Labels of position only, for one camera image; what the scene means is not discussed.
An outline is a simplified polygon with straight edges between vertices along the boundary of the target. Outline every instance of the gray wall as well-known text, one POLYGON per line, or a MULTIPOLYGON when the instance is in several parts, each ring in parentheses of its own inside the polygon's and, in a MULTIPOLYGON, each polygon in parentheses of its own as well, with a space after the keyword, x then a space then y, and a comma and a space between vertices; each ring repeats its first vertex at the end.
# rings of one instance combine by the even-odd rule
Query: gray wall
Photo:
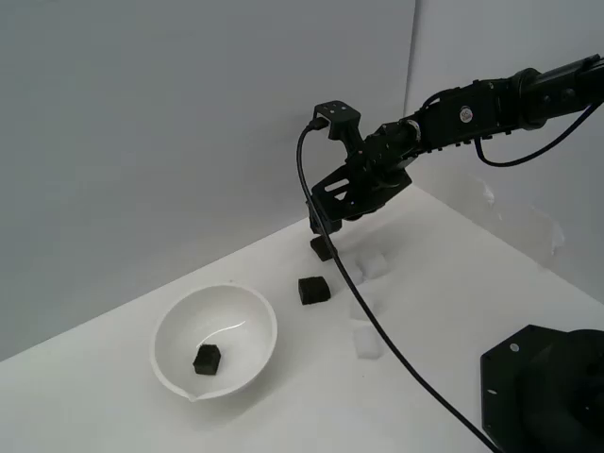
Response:
POLYGON ((413 9, 0 2, 0 360, 302 218, 297 135, 333 98, 402 113, 413 9))
MULTIPOLYGON (((420 0, 407 110, 415 111, 434 92, 467 85, 476 78, 511 76, 529 66, 546 71, 604 54, 603 17, 601 0, 420 0)), ((550 121, 539 131, 495 138, 485 143, 485 152, 493 160, 518 158, 554 139, 576 117, 550 121)), ((563 144, 520 167, 487 167, 474 148, 466 146, 422 157, 410 171, 420 187, 522 251, 527 252, 539 239, 536 234, 528 240, 527 234, 549 234, 536 222, 543 217, 557 222, 565 245, 547 265, 604 301, 603 143, 604 109, 563 144), (485 181, 495 200, 504 200, 513 215, 485 222, 486 210, 469 206, 476 205, 480 196, 468 191, 463 181, 468 178, 485 181), (544 216, 530 214, 536 211, 544 216)))

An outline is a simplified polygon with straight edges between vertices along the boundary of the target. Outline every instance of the white cube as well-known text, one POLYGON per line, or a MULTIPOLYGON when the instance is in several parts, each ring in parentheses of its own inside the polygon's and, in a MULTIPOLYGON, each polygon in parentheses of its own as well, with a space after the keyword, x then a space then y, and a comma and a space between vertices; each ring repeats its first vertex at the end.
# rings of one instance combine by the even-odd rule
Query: white cube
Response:
POLYGON ((388 272, 388 263, 375 248, 367 248, 357 255, 357 264, 365 278, 381 277, 388 272))
POLYGON ((371 325, 355 327, 352 331, 352 340, 359 359, 374 361, 383 354, 381 338, 371 325))
POLYGON ((355 261, 355 257, 344 257, 342 258, 342 264, 346 269, 346 272, 350 276, 350 279, 355 285, 362 283, 362 270, 359 268, 355 261))
MULTIPOLYGON (((371 312, 375 316, 377 316, 378 303, 376 302, 376 299, 373 294, 369 293, 362 287, 359 288, 359 292, 361 293, 363 300, 367 304, 367 307, 369 307, 369 310, 371 310, 371 312)), ((359 303, 355 295, 353 295, 352 293, 350 293, 350 317, 359 321, 367 321, 367 315, 365 314, 365 311, 361 308, 361 304, 359 303)))

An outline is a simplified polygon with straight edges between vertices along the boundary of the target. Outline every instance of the white bowl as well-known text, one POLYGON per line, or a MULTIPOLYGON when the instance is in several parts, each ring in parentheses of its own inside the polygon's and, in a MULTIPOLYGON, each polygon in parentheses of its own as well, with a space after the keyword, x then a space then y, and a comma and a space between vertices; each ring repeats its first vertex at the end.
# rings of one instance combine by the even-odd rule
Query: white bowl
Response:
POLYGON ((159 381, 190 401, 241 390, 264 368, 277 341, 273 308, 240 285, 212 285, 179 300, 159 321, 151 342, 151 366, 159 381), (215 376, 200 376, 193 360, 201 344, 222 355, 215 376))

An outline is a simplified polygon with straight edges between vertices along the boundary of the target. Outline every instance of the white table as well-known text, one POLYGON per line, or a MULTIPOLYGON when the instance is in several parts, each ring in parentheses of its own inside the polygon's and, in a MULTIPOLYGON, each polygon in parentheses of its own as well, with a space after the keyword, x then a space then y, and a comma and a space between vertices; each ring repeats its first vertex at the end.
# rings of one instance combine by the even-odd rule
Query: white table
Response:
MULTIPOLYGON (((289 226, 0 362, 0 451, 486 451, 390 353, 356 358, 350 295, 310 238, 307 221, 289 226), (339 291, 302 307, 297 279, 312 275, 339 291), (173 301, 227 280, 271 301, 277 349, 242 393, 192 404, 156 380, 150 336, 173 301)), ((593 298, 414 187, 346 224, 336 244, 390 250, 391 273, 369 282, 384 301, 383 325, 478 425, 483 352, 527 324, 604 328, 593 298)))

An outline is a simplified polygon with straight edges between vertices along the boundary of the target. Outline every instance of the mounting plate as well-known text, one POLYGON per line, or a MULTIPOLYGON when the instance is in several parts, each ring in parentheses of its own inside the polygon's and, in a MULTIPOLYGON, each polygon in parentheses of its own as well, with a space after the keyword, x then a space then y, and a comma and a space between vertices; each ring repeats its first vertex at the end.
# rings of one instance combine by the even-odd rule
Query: mounting plate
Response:
POLYGON ((522 427, 516 378, 539 352, 566 335, 526 326, 480 358, 482 428, 505 453, 544 453, 522 427))

